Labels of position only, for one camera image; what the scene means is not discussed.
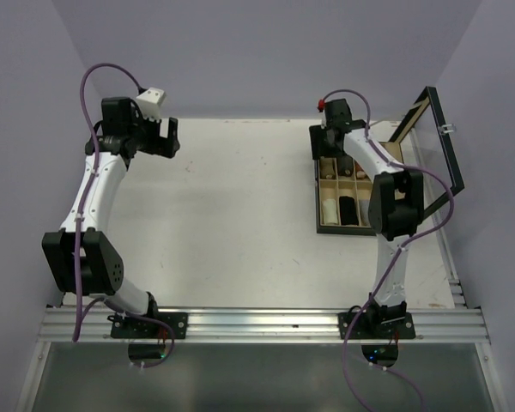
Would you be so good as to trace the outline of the aluminium mounting rail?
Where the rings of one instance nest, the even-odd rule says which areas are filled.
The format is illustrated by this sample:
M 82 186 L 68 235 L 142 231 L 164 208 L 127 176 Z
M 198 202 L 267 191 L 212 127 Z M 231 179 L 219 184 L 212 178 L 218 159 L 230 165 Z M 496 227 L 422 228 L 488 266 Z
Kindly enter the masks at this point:
M 343 309 L 245 309 L 245 308 L 161 308 L 160 314 L 173 321 L 182 343 L 341 343 L 348 321 Z M 79 342 L 156 342 L 112 337 L 112 316 L 97 305 L 85 317 Z M 41 342 L 70 342 L 75 326 L 73 306 L 49 308 L 39 327 Z M 380 339 L 373 340 L 356 327 L 349 343 L 487 343 L 490 341 L 480 309 L 409 309 L 404 320 L 380 326 Z

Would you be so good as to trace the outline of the rolled orange underwear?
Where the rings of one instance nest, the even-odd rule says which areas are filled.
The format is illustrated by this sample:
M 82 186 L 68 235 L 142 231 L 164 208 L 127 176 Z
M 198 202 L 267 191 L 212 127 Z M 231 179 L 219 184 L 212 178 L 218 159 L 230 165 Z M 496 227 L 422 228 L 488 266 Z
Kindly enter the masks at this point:
M 365 173 L 365 171 L 359 164 L 355 165 L 355 177 L 357 179 L 366 179 L 367 178 L 367 174 Z

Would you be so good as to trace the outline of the khaki underwear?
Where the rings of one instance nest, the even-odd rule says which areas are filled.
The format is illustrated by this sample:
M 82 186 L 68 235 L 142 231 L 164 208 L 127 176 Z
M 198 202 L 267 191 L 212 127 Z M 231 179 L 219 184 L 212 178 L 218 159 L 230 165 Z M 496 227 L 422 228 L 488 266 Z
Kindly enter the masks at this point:
M 321 179 L 334 179 L 336 177 L 335 162 L 331 158 L 321 159 L 320 165 L 320 178 Z

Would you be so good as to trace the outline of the rolled cream underwear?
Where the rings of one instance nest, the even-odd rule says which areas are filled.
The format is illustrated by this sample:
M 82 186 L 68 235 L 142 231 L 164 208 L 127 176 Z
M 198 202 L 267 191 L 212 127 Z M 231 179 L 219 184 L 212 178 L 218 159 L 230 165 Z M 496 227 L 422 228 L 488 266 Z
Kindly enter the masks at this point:
M 335 198 L 327 198 L 322 202 L 323 222 L 325 225 L 338 226 L 339 216 Z

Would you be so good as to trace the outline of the rolled grey underwear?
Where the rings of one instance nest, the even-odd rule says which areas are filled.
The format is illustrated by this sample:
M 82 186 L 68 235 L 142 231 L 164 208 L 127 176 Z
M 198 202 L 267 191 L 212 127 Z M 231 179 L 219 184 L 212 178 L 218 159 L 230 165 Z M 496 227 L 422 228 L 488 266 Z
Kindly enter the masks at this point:
M 368 214 L 369 203 L 370 201 L 368 199 L 359 200 L 360 220 L 362 225 L 366 227 L 370 227 L 370 220 Z

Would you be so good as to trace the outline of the rolled black underwear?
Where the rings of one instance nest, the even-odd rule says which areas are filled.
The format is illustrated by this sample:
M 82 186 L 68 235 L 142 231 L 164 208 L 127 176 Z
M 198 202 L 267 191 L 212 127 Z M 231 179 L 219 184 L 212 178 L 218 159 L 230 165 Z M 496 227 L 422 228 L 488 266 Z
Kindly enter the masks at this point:
M 342 226 L 358 226 L 359 218 L 353 197 L 339 197 L 340 222 Z

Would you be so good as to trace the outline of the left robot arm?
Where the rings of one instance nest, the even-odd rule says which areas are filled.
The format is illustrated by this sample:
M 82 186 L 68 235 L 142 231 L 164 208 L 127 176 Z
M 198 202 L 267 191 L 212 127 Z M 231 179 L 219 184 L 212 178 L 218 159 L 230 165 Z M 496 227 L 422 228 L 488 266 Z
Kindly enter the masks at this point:
M 172 159 L 180 148 L 176 118 L 164 120 L 166 99 L 158 88 L 140 90 L 134 99 L 105 98 L 101 120 L 92 123 L 85 145 L 85 166 L 75 201 L 56 232 L 47 232 L 42 248 L 58 289 L 76 297 L 72 340 L 81 336 L 90 307 L 86 296 L 132 315 L 130 325 L 141 336 L 161 327 L 154 296 L 126 279 L 124 262 L 106 232 L 118 188 L 137 153 Z

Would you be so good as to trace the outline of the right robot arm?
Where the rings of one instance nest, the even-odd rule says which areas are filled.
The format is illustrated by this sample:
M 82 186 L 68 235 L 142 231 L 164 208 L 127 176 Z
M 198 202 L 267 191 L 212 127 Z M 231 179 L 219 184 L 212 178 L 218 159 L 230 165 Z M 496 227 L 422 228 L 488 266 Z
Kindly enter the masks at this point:
M 423 175 L 405 169 L 369 130 L 368 120 L 355 120 L 345 99 L 318 102 L 324 116 L 310 129 L 312 157 L 350 156 L 372 182 L 368 221 L 378 241 L 377 273 L 367 301 L 338 315 L 348 339 L 412 339 L 405 276 L 408 242 L 424 219 Z

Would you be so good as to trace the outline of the black compartment storage box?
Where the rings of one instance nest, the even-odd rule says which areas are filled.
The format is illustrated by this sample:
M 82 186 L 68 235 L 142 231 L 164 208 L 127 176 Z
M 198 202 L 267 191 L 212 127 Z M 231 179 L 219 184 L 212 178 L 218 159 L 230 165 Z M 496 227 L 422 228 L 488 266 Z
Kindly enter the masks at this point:
M 452 128 L 445 121 L 437 89 L 423 89 L 385 142 L 373 137 L 369 117 L 353 116 L 341 95 L 335 90 L 318 101 L 322 119 L 309 128 L 317 232 L 388 240 L 415 235 L 425 219 L 464 189 Z M 403 157 L 403 142 L 427 112 L 433 115 L 433 136 L 447 168 L 448 186 L 433 199 L 425 194 L 432 179 L 423 170 L 425 155 L 416 151 L 413 162 Z

